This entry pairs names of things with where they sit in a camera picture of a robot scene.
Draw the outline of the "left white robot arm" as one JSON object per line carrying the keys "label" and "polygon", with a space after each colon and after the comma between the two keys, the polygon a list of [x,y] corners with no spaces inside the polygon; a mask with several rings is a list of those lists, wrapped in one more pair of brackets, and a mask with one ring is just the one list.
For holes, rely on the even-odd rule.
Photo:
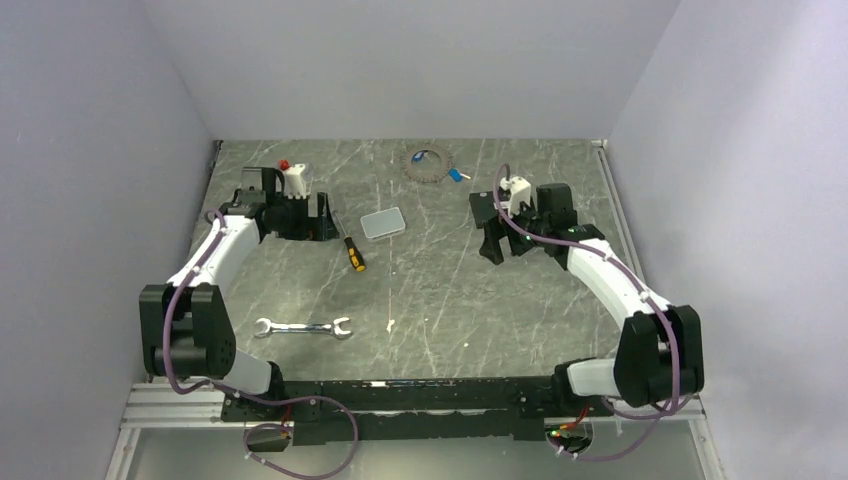
{"label": "left white robot arm", "polygon": [[163,284],[139,296],[143,362],[180,393],[190,377],[248,395],[248,407],[264,420],[279,417],[287,392],[276,364],[241,351],[225,306],[242,263],[271,235],[291,241],[329,241],[339,236],[329,196],[319,192],[316,211],[306,199],[262,190],[237,191],[233,202],[212,211],[211,230],[195,254]]}

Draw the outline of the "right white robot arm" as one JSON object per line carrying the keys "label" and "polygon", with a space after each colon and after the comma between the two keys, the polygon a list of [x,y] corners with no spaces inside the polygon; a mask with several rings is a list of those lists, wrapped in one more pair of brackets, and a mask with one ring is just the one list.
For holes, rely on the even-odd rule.
{"label": "right white robot arm", "polygon": [[484,233],[481,256],[503,263],[501,240],[507,240],[514,256],[542,249],[589,289],[619,327],[614,357],[556,367],[550,392],[557,411],[574,415],[590,398],[606,398],[674,412],[702,390],[698,313],[651,290],[595,225],[580,223],[569,185],[534,187],[522,177],[502,178],[493,191],[471,193],[469,204]]}

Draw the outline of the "black flat plate right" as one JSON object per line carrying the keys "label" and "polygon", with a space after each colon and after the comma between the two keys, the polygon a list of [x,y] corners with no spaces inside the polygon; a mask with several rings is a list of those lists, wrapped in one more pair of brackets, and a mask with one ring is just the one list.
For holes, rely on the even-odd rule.
{"label": "black flat plate right", "polygon": [[469,194],[469,205],[477,229],[499,223],[499,214],[491,191],[472,192]]}

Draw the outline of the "yellow black screwdriver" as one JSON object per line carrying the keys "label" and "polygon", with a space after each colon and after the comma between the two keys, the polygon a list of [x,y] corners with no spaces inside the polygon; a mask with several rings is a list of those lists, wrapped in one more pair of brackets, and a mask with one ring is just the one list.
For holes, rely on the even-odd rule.
{"label": "yellow black screwdriver", "polygon": [[367,269],[364,257],[362,256],[359,248],[357,247],[353,237],[349,235],[347,230],[345,229],[342,222],[342,216],[336,210],[333,210],[332,213],[337,227],[341,232],[347,256],[352,268],[356,272],[364,272]]}

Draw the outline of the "small grey white box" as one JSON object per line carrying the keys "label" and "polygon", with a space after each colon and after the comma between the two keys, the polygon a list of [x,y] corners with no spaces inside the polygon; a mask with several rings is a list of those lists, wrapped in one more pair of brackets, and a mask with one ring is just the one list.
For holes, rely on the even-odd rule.
{"label": "small grey white box", "polygon": [[392,207],[364,215],[360,218],[363,234],[368,240],[377,240],[405,231],[406,222],[399,207]]}

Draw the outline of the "silver open-end wrench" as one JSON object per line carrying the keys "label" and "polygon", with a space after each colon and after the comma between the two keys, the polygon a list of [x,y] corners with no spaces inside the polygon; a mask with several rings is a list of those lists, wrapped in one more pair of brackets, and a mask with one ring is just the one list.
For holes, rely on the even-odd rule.
{"label": "silver open-end wrench", "polygon": [[260,318],[254,322],[257,330],[253,336],[266,338],[274,334],[323,334],[337,340],[346,340],[353,335],[351,330],[344,328],[349,321],[349,317],[340,317],[329,323],[279,323],[268,318]]}

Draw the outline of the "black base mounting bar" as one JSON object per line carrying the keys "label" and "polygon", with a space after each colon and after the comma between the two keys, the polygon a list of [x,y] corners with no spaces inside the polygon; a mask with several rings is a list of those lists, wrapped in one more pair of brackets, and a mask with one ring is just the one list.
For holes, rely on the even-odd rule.
{"label": "black base mounting bar", "polygon": [[362,441],[508,437],[540,441],[558,421],[606,417],[598,397],[578,397],[563,376],[387,381],[286,381],[294,405],[225,397],[225,423],[290,423],[297,446]]}

